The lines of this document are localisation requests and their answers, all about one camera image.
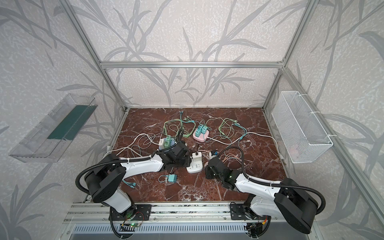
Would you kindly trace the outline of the white power strip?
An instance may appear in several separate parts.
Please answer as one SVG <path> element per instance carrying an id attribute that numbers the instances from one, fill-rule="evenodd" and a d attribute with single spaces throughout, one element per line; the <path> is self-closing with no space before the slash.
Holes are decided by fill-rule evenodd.
<path id="1" fill-rule="evenodd" d="M 203 161 L 202 153 L 192 153 L 192 161 L 189 167 L 187 167 L 187 172 L 189 174 L 199 173 L 203 170 Z"/>

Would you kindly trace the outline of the teal charger plug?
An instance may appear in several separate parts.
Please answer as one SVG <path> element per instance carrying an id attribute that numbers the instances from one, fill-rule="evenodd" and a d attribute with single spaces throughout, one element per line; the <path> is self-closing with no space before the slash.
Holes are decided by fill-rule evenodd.
<path id="1" fill-rule="evenodd" d="M 167 178 L 169 183 L 176 183 L 177 182 L 177 175 L 176 174 L 170 174 Z"/>

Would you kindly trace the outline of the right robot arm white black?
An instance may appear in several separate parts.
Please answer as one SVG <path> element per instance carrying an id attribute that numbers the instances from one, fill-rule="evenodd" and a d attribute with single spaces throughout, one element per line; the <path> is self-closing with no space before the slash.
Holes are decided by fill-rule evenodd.
<path id="1" fill-rule="evenodd" d="M 324 196 L 294 180 L 268 181 L 244 174 L 242 170 L 229 169 L 218 157 L 206 166 L 206 178 L 215 179 L 223 187 L 249 195 L 243 208 L 246 216 L 283 217 L 295 230 L 309 234 L 315 219 L 326 206 Z"/>

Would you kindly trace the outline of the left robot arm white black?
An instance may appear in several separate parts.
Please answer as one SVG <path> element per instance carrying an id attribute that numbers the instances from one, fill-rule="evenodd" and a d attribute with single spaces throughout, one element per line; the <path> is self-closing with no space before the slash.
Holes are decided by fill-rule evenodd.
<path id="1" fill-rule="evenodd" d="M 145 173 L 187 168 L 191 162 L 191 151 L 184 141 L 144 157 L 120 158 L 111 153 L 98 164 L 81 171 L 75 184 L 80 191 L 91 195 L 94 203 L 107 205 L 117 213 L 125 214 L 134 208 L 134 203 L 120 188 L 123 180 Z"/>

